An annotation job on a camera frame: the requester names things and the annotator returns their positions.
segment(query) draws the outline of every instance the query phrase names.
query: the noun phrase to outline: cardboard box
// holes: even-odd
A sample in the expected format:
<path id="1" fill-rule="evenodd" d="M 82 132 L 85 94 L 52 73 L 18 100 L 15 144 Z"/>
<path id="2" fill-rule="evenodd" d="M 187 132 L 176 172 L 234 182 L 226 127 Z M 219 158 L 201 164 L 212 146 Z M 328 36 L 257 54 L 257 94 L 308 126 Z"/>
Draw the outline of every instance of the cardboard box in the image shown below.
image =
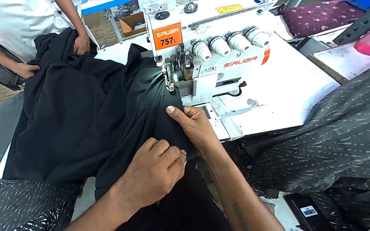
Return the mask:
<path id="1" fill-rule="evenodd" d="M 128 37 L 146 31 L 146 27 L 134 30 L 135 25 L 137 23 L 145 23 L 145 18 L 143 17 L 142 12 L 120 18 L 119 22 L 121 23 L 122 33 L 124 34 L 124 37 Z"/>

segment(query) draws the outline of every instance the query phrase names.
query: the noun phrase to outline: overlock sewing machine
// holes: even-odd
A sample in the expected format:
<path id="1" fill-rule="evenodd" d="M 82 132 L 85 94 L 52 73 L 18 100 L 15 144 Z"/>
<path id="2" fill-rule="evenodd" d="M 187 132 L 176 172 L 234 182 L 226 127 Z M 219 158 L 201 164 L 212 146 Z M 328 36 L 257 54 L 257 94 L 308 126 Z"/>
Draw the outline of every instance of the overlock sewing machine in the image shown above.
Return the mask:
<path id="1" fill-rule="evenodd" d="M 261 15 L 276 1 L 181 2 L 139 0 L 152 46 L 145 56 L 162 67 L 167 89 L 179 90 L 184 105 L 238 96 L 245 79 L 255 77 L 252 70 L 269 58 L 271 32 L 262 28 Z"/>

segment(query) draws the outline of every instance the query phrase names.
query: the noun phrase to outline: fingernail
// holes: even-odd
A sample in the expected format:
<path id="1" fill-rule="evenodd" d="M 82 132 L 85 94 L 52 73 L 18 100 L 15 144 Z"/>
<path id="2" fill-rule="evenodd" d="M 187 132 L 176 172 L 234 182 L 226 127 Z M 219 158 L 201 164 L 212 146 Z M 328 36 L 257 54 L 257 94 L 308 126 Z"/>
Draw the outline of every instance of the fingernail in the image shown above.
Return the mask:
<path id="1" fill-rule="evenodd" d="M 175 110 L 175 108 L 173 108 L 172 106 L 167 107 L 167 113 L 168 114 L 172 114 L 174 110 Z"/>

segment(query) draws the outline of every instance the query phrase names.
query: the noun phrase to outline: siruba logo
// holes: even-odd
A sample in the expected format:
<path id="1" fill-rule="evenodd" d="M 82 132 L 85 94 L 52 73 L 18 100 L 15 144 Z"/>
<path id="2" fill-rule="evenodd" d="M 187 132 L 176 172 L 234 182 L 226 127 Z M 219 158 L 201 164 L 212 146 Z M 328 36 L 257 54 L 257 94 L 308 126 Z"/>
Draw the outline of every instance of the siruba logo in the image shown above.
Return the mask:
<path id="1" fill-rule="evenodd" d="M 230 66 L 233 66 L 233 65 L 238 65 L 238 64 L 242 64 L 242 63 L 247 63 L 247 62 L 250 62 L 250 61 L 256 60 L 257 58 L 258 58 L 258 56 L 255 56 L 255 57 L 252 57 L 252 58 L 246 58 L 246 59 L 244 59 L 244 60 L 239 60 L 239 61 L 234 61 L 234 62 L 225 63 L 224 67 L 230 67 Z"/>
<path id="2" fill-rule="evenodd" d="M 174 28 L 174 29 L 162 31 L 162 32 L 157 33 L 157 38 L 162 37 L 162 36 L 165 36 L 165 35 L 174 34 L 176 32 L 179 32 L 179 29 L 178 28 Z"/>

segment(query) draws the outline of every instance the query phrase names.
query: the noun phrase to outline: metal rack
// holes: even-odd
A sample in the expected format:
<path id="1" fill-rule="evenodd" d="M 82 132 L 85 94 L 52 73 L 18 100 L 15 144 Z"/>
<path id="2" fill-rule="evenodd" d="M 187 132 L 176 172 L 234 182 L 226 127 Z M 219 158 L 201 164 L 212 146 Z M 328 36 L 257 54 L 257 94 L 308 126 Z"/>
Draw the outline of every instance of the metal rack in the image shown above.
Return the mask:
<path id="1" fill-rule="evenodd" d="M 370 9 L 344 32 L 336 37 L 333 42 L 343 45 L 358 40 L 362 35 L 370 31 Z"/>

